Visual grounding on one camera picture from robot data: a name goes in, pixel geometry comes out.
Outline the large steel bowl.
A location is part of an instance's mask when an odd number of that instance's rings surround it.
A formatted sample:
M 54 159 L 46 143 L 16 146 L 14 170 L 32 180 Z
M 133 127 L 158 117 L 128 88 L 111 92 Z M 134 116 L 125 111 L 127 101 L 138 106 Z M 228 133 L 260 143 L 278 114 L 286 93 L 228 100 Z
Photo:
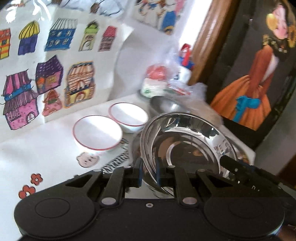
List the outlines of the large steel bowl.
M 160 187 L 157 165 L 183 168 L 188 175 L 198 169 L 227 178 L 222 156 L 238 159 L 234 145 L 207 120 L 190 113 L 163 113 L 152 118 L 140 133 L 139 151 L 144 161 L 144 183 L 172 196 L 171 187 Z

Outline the white bowl red rim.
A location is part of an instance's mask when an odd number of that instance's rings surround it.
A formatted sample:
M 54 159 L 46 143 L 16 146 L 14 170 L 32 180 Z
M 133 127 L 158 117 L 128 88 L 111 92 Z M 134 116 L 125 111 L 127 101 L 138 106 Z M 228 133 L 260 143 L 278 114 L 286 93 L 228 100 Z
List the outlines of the white bowl red rim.
M 144 109 L 128 102 L 118 102 L 111 105 L 108 114 L 125 133 L 139 132 L 149 121 L 149 115 Z
M 102 115 L 88 115 L 75 122 L 75 140 L 83 147 L 94 151 L 106 151 L 118 145 L 123 131 L 118 123 Z

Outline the white printed cartoon tablecloth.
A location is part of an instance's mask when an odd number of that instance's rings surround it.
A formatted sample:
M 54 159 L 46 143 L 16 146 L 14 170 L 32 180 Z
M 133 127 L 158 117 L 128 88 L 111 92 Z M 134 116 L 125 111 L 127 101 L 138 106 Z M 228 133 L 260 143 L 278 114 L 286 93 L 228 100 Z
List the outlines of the white printed cartoon tablecloth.
M 76 159 L 85 149 L 72 135 L 74 123 L 87 115 L 107 116 L 109 107 L 118 102 L 149 110 L 149 102 L 133 94 L 52 120 L 1 143 L 1 240 L 22 236 L 14 221 L 14 209 L 23 189 L 31 193 L 32 174 L 41 175 L 43 181 L 35 186 L 41 191 L 88 171 Z

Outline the shallow steel plate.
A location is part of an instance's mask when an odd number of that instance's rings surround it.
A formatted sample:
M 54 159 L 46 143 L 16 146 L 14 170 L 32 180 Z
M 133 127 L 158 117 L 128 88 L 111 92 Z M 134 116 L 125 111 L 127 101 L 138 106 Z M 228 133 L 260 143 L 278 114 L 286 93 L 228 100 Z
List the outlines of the shallow steel plate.
M 151 117 L 174 112 L 187 113 L 188 109 L 181 103 L 165 96 L 154 96 L 149 100 L 149 114 Z

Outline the plastic bag of flatbread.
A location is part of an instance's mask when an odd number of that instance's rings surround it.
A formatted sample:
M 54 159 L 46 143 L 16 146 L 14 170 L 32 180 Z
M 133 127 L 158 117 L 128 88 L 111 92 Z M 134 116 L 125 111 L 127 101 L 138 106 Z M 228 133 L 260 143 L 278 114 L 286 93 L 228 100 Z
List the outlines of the plastic bag of flatbread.
M 198 82 L 189 86 L 179 80 L 170 80 L 169 90 L 173 92 L 172 98 L 188 108 L 190 113 L 215 126 L 223 124 L 222 117 L 206 102 L 207 85 Z

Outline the painting of orange dress woman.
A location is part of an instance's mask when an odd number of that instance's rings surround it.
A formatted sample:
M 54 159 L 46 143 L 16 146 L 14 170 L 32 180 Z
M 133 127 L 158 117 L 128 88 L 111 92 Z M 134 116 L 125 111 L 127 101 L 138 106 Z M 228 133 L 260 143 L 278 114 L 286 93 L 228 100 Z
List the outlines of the painting of orange dress woman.
M 240 1 L 206 99 L 255 149 L 295 90 L 295 1 Z

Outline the white packaged food block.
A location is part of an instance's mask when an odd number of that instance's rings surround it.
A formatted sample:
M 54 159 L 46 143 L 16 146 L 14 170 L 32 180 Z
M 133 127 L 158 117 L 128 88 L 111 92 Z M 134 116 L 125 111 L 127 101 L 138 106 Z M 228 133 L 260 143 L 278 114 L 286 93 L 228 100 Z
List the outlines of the white packaged food block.
M 145 78 L 140 93 L 147 98 L 162 96 L 167 86 L 168 84 L 165 80 Z

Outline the red tomato in bag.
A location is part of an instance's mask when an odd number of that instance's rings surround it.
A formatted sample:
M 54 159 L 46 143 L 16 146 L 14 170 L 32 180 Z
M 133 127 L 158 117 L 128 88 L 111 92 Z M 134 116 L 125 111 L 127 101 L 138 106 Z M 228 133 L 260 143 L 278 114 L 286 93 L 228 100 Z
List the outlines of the red tomato in bag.
M 164 65 L 151 65 L 147 68 L 147 77 L 154 80 L 165 80 L 167 78 L 168 69 Z

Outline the colourful houses drawing poster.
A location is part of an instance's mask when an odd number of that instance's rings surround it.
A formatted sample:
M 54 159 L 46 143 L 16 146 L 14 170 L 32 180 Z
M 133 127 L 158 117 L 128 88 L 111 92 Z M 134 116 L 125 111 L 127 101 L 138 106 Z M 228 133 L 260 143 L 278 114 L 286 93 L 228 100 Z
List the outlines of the colourful houses drawing poster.
M 1 10 L 1 141 L 107 101 L 133 29 L 56 5 Z

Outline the cartoon figures poster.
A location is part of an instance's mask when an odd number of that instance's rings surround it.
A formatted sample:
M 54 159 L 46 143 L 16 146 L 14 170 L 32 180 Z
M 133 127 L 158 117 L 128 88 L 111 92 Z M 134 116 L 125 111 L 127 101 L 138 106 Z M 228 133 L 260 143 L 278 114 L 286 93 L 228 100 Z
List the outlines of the cartoon figures poster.
M 184 0 L 136 1 L 132 17 L 140 23 L 171 35 L 183 13 L 186 2 Z

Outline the brown wooden post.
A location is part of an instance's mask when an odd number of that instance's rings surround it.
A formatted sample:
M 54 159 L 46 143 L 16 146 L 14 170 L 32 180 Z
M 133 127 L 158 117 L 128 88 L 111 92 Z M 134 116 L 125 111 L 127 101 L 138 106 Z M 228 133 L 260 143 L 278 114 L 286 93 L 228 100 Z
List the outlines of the brown wooden post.
M 240 1 L 212 1 L 193 47 L 193 62 L 189 85 L 206 83 L 226 41 Z

